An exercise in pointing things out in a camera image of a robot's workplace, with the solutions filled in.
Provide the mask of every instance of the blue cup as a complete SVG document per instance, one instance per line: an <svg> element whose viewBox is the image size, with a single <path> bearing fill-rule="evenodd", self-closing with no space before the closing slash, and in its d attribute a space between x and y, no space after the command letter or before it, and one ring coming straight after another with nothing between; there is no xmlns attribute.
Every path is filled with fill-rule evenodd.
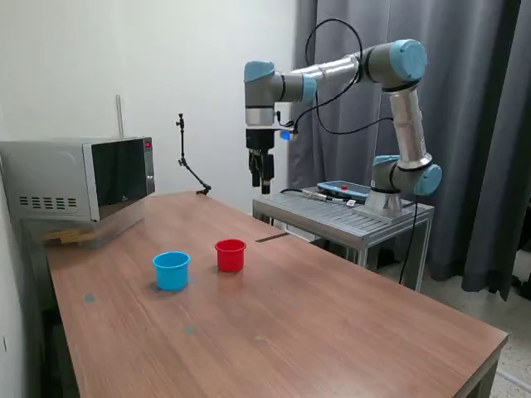
<svg viewBox="0 0 531 398"><path fill-rule="evenodd" d="M181 290L188 284L190 256L182 251L169 251L155 256L153 265L157 286L162 290Z"/></svg>

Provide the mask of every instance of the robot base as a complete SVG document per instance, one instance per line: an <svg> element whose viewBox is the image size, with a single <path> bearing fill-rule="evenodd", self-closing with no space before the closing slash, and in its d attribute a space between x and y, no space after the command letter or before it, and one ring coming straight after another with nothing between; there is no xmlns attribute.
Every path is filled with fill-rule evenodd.
<svg viewBox="0 0 531 398"><path fill-rule="evenodd" d="M354 214L394 224L412 217L415 207L403 208L399 193L370 191L363 206L353 208Z"/></svg>

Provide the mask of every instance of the red cup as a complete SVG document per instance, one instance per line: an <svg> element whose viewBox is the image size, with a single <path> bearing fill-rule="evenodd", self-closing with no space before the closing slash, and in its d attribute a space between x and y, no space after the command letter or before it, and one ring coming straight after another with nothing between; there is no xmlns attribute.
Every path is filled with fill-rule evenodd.
<svg viewBox="0 0 531 398"><path fill-rule="evenodd" d="M240 272L243 268L243 251L245 248L245 242L238 239L217 242L217 268L223 272Z"/></svg>

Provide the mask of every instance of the gray tiled floor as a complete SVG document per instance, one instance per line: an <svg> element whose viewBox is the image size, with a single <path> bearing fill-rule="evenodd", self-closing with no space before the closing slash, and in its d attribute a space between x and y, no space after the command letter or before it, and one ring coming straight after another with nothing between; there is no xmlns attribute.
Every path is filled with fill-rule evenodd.
<svg viewBox="0 0 531 398"><path fill-rule="evenodd" d="M382 274L395 279L399 265L386 267ZM514 274L528 278L531 272L531 253L520 251L514 264ZM531 384L531 301L511 294L505 302L498 294L486 290L467 293L460 288L460 277L436 282L425 275L421 291L463 313L468 313L509 333L509 342L502 351L499 367L520 380ZM531 394L496 376L491 397L531 398Z"/></svg>

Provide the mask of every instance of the metal table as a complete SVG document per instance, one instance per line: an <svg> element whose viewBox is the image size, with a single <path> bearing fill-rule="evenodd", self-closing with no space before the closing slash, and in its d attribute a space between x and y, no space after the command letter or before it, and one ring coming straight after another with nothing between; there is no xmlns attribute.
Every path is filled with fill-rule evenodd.
<svg viewBox="0 0 531 398"><path fill-rule="evenodd" d="M343 203L318 201L296 192L277 193L252 202L253 217L263 221L274 218L310 234L353 248L358 252L357 264L369 269L375 269L378 259L378 251L369 252L370 248L412 228L415 207L407 209L410 217L388 224L353 214L352 207ZM419 203L412 247L404 271L405 285L416 291L421 288L433 212L432 206Z"/></svg>

